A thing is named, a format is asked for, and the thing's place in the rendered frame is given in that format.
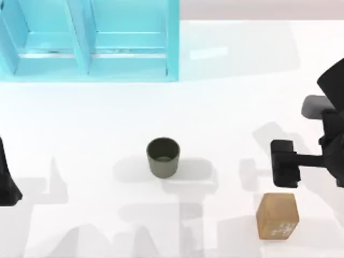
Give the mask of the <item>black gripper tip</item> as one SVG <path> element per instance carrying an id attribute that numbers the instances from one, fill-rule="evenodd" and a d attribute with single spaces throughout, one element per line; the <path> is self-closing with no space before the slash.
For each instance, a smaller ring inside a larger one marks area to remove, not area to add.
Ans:
<path id="1" fill-rule="evenodd" d="M 0 137 L 0 206 L 15 206 L 22 197 L 22 192 L 11 177 Z"/>

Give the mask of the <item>dark green cup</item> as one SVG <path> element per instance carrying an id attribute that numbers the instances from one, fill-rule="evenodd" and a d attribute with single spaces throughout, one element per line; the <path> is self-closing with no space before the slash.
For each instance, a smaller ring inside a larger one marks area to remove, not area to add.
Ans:
<path id="1" fill-rule="evenodd" d="M 158 178 L 172 177 L 178 169 L 180 146 L 172 138 L 153 139 L 146 148 L 151 173 Z"/>

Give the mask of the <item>brown wooden cube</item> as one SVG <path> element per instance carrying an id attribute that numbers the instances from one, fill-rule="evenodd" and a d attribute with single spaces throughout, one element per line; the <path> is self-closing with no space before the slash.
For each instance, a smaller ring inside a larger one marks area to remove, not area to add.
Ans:
<path id="1" fill-rule="evenodd" d="M 258 236 L 261 240 L 286 240 L 300 221 L 295 195 L 264 193 L 256 211 Z"/>

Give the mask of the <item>light blue rack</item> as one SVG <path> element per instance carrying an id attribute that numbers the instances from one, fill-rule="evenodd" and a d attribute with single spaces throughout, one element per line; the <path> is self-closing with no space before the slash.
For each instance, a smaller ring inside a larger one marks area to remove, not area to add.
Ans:
<path id="1" fill-rule="evenodd" d="M 175 82 L 180 0 L 0 0 L 0 82 Z"/>

